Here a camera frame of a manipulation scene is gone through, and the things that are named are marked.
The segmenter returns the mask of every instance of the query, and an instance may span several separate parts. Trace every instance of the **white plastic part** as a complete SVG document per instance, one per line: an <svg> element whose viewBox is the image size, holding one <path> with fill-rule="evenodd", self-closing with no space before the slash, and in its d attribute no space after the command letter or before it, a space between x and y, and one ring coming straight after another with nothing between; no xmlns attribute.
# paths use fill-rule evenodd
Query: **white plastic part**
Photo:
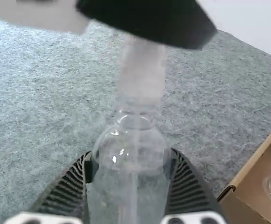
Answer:
<svg viewBox="0 0 271 224"><path fill-rule="evenodd" d="M0 19L18 26L83 34L89 19L76 0L0 0Z"/></svg>
<svg viewBox="0 0 271 224"><path fill-rule="evenodd" d="M227 224L224 218L213 211L173 214L164 216L160 224Z"/></svg>
<svg viewBox="0 0 271 224"><path fill-rule="evenodd" d="M83 224L75 217L55 216L41 213L22 212L10 219L4 224Z"/></svg>
<svg viewBox="0 0 271 224"><path fill-rule="evenodd" d="M126 35L118 89L139 102L158 102L165 88L165 46Z"/></svg>

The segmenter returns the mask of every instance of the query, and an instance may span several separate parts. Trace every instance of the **black cover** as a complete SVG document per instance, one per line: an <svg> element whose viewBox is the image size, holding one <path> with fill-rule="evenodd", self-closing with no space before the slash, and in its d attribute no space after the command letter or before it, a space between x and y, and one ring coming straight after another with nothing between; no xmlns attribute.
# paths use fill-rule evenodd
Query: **black cover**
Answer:
<svg viewBox="0 0 271 224"><path fill-rule="evenodd" d="M91 182L91 152L82 155L62 173L33 204L29 211L80 218L90 222L86 183ZM190 161L173 149L174 168L165 215L216 211L220 206Z"/></svg>
<svg viewBox="0 0 271 224"><path fill-rule="evenodd" d="M78 0L84 15L143 38L199 49L216 28L195 0Z"/></svg>

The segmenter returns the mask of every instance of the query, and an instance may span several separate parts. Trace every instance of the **clear plastic bottle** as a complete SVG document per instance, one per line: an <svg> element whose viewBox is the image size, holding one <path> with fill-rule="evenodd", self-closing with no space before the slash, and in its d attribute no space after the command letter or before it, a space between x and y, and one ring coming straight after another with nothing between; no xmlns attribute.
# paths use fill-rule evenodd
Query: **clear plastic bottle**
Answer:
<svg viewBox="0 0 271 224"><path fill-rule="evenodd" d="M159 224L164 215L171 150L153 120L164 86L164 68L158 63L164 47L137 38L127 43L127 48L115 122L100 135L93 149L94 178L88 195L91 224ZM138 63L146 76L132 68ZM141 77L157 87L145 88L146 80Z"/></svg>

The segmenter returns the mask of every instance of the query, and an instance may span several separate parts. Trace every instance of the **bottle neck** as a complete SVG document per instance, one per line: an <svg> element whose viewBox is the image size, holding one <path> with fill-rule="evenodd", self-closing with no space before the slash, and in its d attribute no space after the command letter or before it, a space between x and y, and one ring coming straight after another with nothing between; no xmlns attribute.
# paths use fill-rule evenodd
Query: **bottle neck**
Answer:
<svg viewBox="0 0 271 224"><path fill-rule="evenodd" d="M117 112L117 123L125 129L150 130L154 127L156 103L141 103L134 99L121 99Z"/></svg>

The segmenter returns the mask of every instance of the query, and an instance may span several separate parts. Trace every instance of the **white paper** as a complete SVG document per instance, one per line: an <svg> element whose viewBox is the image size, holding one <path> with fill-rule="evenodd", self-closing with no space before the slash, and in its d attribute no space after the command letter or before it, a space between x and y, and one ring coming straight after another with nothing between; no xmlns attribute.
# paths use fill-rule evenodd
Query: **white paper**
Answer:
<svg viewBox="0 0 271 224"><path fill-rule="evenodd" d="M76 0L0 0L0 19L19 26L82 34L89 19L75 5Z"/></svg>

